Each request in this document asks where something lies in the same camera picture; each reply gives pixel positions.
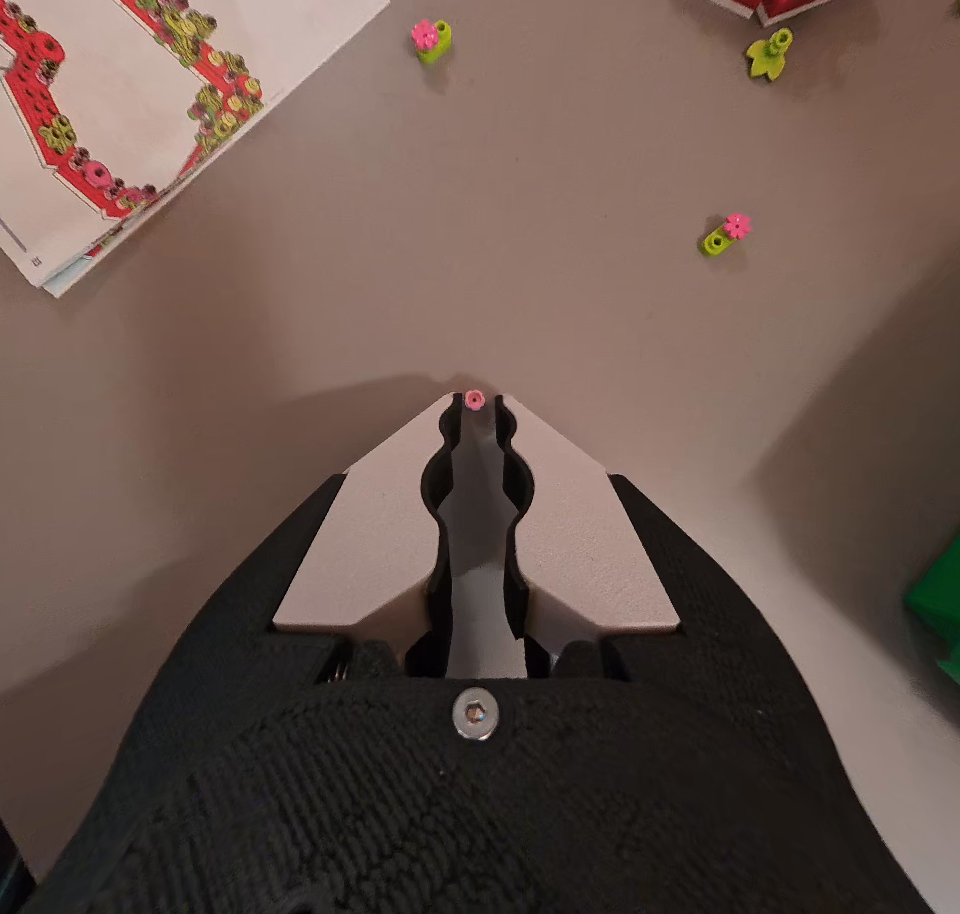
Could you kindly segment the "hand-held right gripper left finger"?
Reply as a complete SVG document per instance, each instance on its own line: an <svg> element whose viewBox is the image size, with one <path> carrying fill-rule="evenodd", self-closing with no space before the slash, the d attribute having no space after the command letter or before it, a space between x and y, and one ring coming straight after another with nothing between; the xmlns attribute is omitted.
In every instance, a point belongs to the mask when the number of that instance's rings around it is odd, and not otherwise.
<svg viewBox="0 0 960 914"><path fill-rule="evenodd" d="M453 629L450 533L461 394L450 393L343 475L273 616L281 632L386 643L413 677L443 677Z"/></svg>

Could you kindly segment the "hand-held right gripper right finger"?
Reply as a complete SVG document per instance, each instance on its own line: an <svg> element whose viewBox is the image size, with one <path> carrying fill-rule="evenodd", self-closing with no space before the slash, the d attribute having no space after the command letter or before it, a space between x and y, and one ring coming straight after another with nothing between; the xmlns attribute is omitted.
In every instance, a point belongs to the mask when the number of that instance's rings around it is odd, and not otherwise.
<svg viewBox="0 0 960 914"><path fill-rule="evenodd" d="M678 611L604 465L514 397L494 403L514 509L503 601L526 676L549 677L576 642L677 632Z"/></svg>

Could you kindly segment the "lego instruction booklet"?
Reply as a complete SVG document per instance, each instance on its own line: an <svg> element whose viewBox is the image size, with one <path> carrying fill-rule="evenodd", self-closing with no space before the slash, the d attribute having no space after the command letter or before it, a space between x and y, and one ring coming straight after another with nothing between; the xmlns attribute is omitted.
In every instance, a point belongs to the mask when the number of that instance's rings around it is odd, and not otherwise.
<svg viewBox="0 0 960 914"><path fill-rule="evenodd" d="M66 294L390 0L1 0L2 251Z"/></svg>

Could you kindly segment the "pink flower on lime plate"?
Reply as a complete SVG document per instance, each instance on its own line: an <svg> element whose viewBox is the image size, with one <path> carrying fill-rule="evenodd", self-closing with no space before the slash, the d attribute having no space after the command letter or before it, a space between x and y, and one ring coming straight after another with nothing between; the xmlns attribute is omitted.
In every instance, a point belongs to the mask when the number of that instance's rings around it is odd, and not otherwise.
<svg viewBox="0 0 960 914"><path fill-rule="evenodd" d="M718 257L732 246L747 239L753 232L752 217L742 212L726 215L722 224L707 234L700 244L706 257Z"/></svg>
<svg viewBox="0 0 960 914"><path fill-rule="evenodd" d="M424 19L412 27L411 40L421 64L432 66L450 51L453 30L446 20Z"/></svg>

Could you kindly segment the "green plastic tray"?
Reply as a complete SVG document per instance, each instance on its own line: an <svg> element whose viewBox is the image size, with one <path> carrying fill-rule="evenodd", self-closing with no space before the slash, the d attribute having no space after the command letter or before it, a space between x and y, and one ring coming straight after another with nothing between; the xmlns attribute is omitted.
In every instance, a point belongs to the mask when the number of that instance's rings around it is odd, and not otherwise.
<svg viewBox="0 0 960 914"><path fill-rule="evenodd" d="M940 668L959 683L959 536L905 597L906 607L949 648Z"/></svg>

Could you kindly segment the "lime green leaf piece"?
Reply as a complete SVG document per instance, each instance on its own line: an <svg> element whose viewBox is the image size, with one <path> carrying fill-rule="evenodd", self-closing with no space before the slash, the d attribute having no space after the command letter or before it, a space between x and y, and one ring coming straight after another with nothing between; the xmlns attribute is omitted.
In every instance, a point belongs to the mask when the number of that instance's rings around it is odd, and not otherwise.
<svg viewBox="0 0 960 914"><path fill-rule="evenodd" d="M794 32L783 27L770 36L757 40L745 50L751 80L775 82L784 72L786 55L794 41Z"/></svg>

